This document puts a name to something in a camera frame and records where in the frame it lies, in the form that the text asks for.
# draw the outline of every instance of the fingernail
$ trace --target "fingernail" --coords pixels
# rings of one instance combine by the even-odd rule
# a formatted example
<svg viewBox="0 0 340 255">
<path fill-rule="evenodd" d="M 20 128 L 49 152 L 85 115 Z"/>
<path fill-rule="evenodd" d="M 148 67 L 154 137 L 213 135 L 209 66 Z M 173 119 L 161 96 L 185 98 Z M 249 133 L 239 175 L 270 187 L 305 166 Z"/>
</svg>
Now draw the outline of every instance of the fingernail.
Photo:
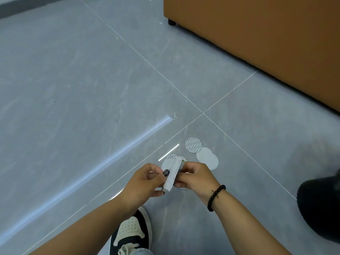
<svg viewBox="0 0 340 255">
<path fill-rule="evenodd" d="M 163 172 L 163 175 L 164 175 L 165 177 L 168 177 L 169 173 L 170 173 L 170 171 L 167 169 L 167 170 L 165 170 L 165 171 Z"/>
</svg>

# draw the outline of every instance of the black shoe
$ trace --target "black shoe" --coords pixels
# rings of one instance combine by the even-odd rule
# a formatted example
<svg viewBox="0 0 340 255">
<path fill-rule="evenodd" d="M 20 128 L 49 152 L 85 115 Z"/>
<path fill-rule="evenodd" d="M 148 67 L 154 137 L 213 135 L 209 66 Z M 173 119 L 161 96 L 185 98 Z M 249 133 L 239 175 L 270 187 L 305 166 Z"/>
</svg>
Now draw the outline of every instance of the black shoe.
<svg viewBox="0 0 340 255">
<path fill-rule="evenodd" d="M 135 249 L 150 249 L 152 231 L 150 218 L 143 207 L 123 221 L 110 240 L 110 255 L 129 254 Z"/>
</svg>

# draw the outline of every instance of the person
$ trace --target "person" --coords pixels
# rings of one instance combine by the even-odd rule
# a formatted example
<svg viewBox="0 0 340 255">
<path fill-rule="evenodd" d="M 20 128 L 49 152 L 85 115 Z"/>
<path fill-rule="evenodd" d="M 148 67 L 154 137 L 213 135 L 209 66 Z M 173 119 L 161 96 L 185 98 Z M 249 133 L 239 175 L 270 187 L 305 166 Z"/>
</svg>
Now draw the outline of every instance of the person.
<svg viewBox="0 0 340 255">
<path fill-rule="evenodd" d="M 111 237 L 110 255 L 153 254 L 150 219 L 142 205 L 164 195 L 161 187 L 168 173 L 145 164 L 131 177 L 117 197 L 104 203 L 31 255 L 97 254 Z M 192 189 L 208 205 L 221 186 L 205 164 L 186 162 L 174 186 Z M 222 189 L 211 203 L 237 255 L 290 254 L 235 197 Z"/>
</svg>

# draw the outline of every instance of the forearm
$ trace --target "forearm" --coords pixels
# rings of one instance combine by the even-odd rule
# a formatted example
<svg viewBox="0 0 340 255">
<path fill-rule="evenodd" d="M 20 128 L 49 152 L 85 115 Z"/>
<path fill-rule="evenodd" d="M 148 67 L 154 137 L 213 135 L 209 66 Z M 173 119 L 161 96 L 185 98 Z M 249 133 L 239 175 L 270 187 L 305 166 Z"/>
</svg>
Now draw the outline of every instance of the forearm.
<svg viewBox="0 0 340 255">
<path fill-rule="evenodd" d="M 290 254 L 235 197 L 222 190 L 212 208 L 237 255 Z"/>
<path fill-rule="evenodd" d="M 135 208 L 127 206 L 118 195 L 75 222 L 31 254 L 97 254 L 120 223 L 132 216 L 134 212 Z"/>
</svg>

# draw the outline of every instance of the floor tile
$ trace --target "floor tile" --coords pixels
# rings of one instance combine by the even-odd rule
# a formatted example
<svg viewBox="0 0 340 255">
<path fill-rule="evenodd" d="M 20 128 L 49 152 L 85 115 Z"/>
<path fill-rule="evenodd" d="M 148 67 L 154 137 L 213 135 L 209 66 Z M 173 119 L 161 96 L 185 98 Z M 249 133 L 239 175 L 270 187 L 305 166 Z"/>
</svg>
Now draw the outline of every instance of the floor tile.
<svg viewBox="0 0 340 255">
<path fill-rule="evenodd" d="M 83 0 L 200 110 L 256 71 L 163 15 L 163 0 Z"/>
<path fill-rule="evenodd" d="M 179 146 L 173 153 L 197 161 L 196 155 L 185 148 L 189 137 L 198 137 L 203 146 L 212 150 L 219 159 L 219 166 L 213 171 L 215 177 L 292 254 L 336 254 L 340 246 L 314 233 L 300 215 L 296 201 L 204 115 L 137 168 L 148 162 L 160 166 L 163 160 L 158 160 L 177 144 Z M 125 186 L 133 172 L 108 188 L 85 209 L 91 211 L 108 201 Z M 144 207 L 151 219 L 152 251 L 155 254 L 234 254 L 215 213 L 210 213 L 191 190 L 173 188 L 160 198 L 151 198 Z"/>
<path fill-rule="evenodd" d="M 0 65 L 96 29 L 102 22 L 79 0 L 63 0 L 0 20 Z"/>
<path fill-rule="evenodd" d="M 54 208 L 39 240 L 201 114 L 104 24 L 0 75 L 0 244 Z"/>
<path fill-rule="evenodd" d="M 262 73 L 206 115 L 293 196 L 339 168 L 339 115 Z"/>
</svg>

